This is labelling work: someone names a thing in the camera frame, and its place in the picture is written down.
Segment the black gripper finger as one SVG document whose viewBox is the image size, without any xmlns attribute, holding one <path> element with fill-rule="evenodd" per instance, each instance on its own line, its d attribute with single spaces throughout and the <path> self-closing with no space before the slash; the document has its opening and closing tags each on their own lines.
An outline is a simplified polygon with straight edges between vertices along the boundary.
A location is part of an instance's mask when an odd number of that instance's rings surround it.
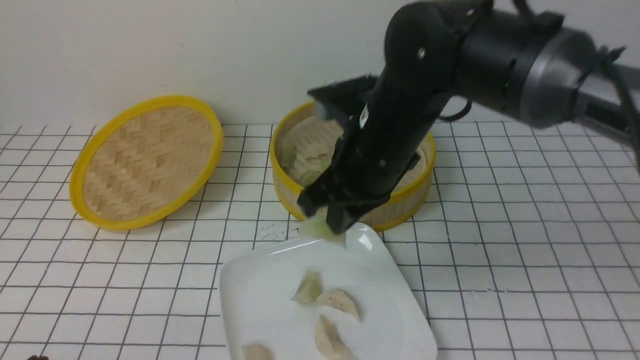
<svg viewBox="0 0 640 360">
<path fill-rule="evenodd" d="M 330 183 L 314 181 L 302 189 L 297 198 L 297 205 L 305 218 L 311 218 L 330 204 Z"/>
<path fill-rule="evenodd" d="M 371 210 L 366 199 L 331 199 L 326 204 L 326 223 L 333 234 L 343 234 Z"/>
</svg>

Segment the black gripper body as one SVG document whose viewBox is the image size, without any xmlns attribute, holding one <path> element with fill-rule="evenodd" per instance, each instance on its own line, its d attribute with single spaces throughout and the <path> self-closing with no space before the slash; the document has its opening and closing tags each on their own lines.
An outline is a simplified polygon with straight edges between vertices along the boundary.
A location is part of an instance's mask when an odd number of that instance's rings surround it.
<svg viewBox="0 0 640 360">
<path fill-rule="evenodd" d="M 343 135 L 321 176 L 322 206 L 369 211 L 386 203 L 450 98 L 448 89 L 411 89 L 390 75 L 323 86 L 322 109 Z"/>
</svg>

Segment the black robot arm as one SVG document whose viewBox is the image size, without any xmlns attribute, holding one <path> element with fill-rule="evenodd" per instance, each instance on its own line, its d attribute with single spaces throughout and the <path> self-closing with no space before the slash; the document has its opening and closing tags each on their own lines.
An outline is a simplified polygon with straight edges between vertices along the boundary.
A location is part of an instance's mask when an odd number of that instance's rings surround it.
<svg viewBox="0 0 640 360">
<path fill-rule="evenodd" d="M 434 123 L 473 104 L 534 129 L 575 123 L 639 156 L 639 69 L 617 64 L 624 48 L 597 47 L 562 14 L 513 4 L 516 13 L 492 0 L 406 4 L 387 26 L 379 75 L 309 89 L 316 115 L 343 135 L 297 198 L 306 218 L 326 208 L 341 234 L 388 203 Z"/>
</svg>

